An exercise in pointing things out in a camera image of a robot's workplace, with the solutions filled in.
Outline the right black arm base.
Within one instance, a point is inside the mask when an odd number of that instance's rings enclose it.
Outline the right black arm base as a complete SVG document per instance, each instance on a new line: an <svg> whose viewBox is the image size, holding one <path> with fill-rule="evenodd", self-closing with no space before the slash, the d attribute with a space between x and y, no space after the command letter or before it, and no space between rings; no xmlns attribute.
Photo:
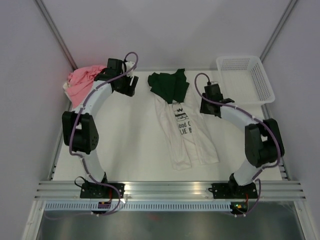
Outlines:
<svg viewBox="0 0 320 240"><path fill-rule="evenodd" d="M228 183L212 183L208 191L214 199L257 199L258 191L254 183L245 186L231 187Z"/></svg>

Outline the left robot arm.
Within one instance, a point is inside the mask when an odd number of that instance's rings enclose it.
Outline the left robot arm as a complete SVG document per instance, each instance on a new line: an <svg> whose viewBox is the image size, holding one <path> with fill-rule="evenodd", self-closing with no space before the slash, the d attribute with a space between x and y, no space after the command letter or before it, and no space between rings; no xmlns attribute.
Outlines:
<svg viewBox="0 0 320 240"><path fill-rule="evenodd" d="M78 157L85 180L92 183L91 191L98 198L109 193L107 174L98 153L99 133L95 117L103 103L114 92L133 97L139 78L134 74L138 60L110 58L93 79L93 85L82 102L62 114L63 141L71 156Z"/></svg>

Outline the pink t-shirt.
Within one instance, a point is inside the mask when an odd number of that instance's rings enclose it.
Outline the pink t-shirt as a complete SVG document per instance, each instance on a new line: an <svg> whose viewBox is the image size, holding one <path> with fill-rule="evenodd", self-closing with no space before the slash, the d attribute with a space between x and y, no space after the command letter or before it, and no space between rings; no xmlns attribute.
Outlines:
<svg viewBox="0 0 320 240"><path fill-rule="evenodd" d="M93 86L94 78L104 68L104 65L86 66L78 68L68 75L68 99L71 101L73 108L79 106L85 99L85 97L89 94Z"/></svg>

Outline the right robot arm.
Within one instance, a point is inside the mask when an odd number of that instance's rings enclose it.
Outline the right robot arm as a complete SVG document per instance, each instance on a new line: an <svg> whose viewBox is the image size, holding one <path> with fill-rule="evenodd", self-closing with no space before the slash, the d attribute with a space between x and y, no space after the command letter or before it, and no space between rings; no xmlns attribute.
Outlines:
<svg viewBox="0 0 320 240"><path fill-rule="evenodd" d="M278 122L273 119L258 119L235 101L224 98L217 83L208 84L201 94L200 112L213 115L236 126L244 134L245 160L240 168L229 177L228 192L235 198L241 197L260 173L274 168L285 154Z"/></svg>

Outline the white and green t-shirt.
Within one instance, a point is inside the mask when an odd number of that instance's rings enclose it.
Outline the white and green t-shirt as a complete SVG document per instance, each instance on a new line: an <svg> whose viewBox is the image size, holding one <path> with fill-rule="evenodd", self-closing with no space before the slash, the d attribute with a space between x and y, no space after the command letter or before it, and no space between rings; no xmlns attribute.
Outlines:
<svg viewBox="0 0 320 240"><path fill-rule="evenodd" d="M154 94L155 112L164 132L171 165L176 171L219 162L185 69L152 73L147 83Z"/></svg>

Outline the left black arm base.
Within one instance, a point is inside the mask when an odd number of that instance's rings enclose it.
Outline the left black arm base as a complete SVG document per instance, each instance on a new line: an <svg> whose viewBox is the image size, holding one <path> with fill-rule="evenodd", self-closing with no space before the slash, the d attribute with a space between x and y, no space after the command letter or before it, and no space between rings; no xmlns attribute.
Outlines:
<svg viewBox="0 0 320 240"><path fill-rule="evenodd" d="M81 186L81 199L122 199L125 192L124 183L109 183L104 186L93 182L83 183Z"/></svg>

